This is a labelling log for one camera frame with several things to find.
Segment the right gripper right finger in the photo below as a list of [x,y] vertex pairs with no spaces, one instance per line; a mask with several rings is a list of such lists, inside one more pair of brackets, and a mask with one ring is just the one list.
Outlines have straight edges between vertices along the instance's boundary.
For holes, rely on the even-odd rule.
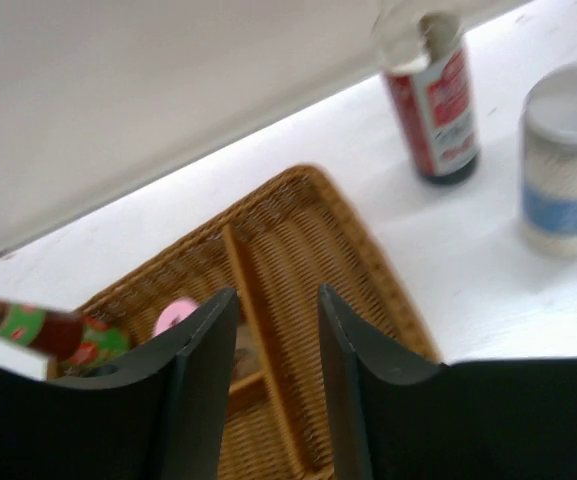
[[330,286],[319,344],[340,479],[577,479],[577,358],[436,363]]

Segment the green-label yellow-cap sauce bottle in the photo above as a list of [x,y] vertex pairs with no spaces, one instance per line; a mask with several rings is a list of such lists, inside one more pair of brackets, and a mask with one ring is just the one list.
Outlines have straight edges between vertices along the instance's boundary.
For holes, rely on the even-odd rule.
[[0,300],[0,338],[53,357],[81,374],[127,353],[130,335],[89,315]]

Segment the pink-lid spice shaker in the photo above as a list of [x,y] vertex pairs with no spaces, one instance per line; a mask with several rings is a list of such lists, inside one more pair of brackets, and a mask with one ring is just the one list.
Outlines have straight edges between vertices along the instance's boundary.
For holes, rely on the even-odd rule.
[[159,315],[154,324],[152,336],[156,337],[178,325],[190,316],[199,304],[191,298],[179,298],[169,304]]

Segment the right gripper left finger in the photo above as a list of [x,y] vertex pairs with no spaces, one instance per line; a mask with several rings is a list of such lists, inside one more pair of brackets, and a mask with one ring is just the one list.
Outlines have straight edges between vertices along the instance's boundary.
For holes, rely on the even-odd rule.
[[0,479],[213,479],[240,301],[218,291],[86,377],[0,368]]

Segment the dark soy sauce bottle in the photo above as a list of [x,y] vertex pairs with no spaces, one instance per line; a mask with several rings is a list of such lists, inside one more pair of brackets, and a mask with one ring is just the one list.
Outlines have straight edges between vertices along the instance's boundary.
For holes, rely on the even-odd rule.
[[418,175],[455,185],[480,154],[462,20],[453,1],[381,1],[374,50]]

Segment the white blue-label cylindrical container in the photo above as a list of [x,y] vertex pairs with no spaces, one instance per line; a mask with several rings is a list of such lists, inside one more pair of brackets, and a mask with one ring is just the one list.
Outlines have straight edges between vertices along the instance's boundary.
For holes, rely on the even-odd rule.
[[540,79],[521,119],[521,227],[551,256],[577,256],[577,62]]

